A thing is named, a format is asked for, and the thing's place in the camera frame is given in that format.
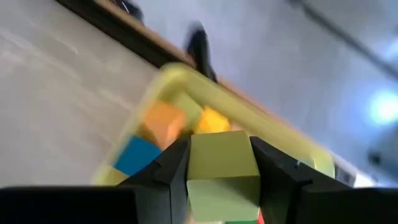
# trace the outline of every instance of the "translucent yellow container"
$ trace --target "translucent yellow container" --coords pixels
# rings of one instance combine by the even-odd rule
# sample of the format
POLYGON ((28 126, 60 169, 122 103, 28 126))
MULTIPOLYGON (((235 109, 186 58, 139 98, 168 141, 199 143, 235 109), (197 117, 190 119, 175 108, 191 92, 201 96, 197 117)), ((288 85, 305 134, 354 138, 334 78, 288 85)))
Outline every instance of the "translucent yellow container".
POLYGON ((178 92, 184 92, 200 105, 207 105, 216 110, 250 134, 259 136, 284 153, 334 178, 335 167, 328 151, 273 115, 238 98, 186 65, 169 64, 161 70, 161 73, 148 88, 141 110, 129 122, 121 138, 122 144, 110 153, 95 175, 94 184, 114 185, 127 177, 113 169, 113 164, 118 160, 125 142, 136 132, 151 104, 157 100, 167 101, 170 96, 178 92))

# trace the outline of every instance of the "gray floor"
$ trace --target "gray floor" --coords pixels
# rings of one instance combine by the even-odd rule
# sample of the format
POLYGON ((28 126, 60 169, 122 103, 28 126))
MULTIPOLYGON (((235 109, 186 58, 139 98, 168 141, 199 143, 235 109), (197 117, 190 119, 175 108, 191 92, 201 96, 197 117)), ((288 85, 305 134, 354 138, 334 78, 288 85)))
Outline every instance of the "gray floor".
MULTIPOLYGON (((361 170, 391 123, 375 100, 395 79, 281 0, 135 1, 182 47, 195 21, 216 72, 361 170)), ((52 0, 0 8, 0 185, 85 184, 155 70, 52 0)))
MULTIPOLYGON (((393 125, 380 119, 378 108, 384 98, 398 94, 397 80, 301 10, 281 0, 133 1, 143 10, 145 25, 179 47, 184 46, 189 27, 200 21, 208 33, 211 63, 220 76, 380 183, 390 183, 369 165, 367 154, 377 149, 393 125)), ((383 7, 366 2, 312 1, 383 56, 387 40, 392 40, 385 31, 391 21, 398 21, 388 13, 392 10, 387 1, 383 7), (354 6, 364 9, 350 11, 354 6), (345 17, 339 17, 339 7, 345 17)))
POLYGON ((50 0, 0 7, 0 186, 88 184, 157 70, 50 0))

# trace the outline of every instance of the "light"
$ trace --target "light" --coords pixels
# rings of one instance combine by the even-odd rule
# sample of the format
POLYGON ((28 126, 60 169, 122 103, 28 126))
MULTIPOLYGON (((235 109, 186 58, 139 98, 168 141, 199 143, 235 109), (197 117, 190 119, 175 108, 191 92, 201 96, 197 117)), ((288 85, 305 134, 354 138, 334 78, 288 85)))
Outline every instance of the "light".
POLYGON ((398 120, 398 95, 389 92, 378 94, 372 103, 372 119, 377 124, 388 124, 398 120))
POLYGON ((372 178, 362 174, 356 174, 354 188, 366 188, 374 186, 376 186, 376 182, 372 180, 372 178))

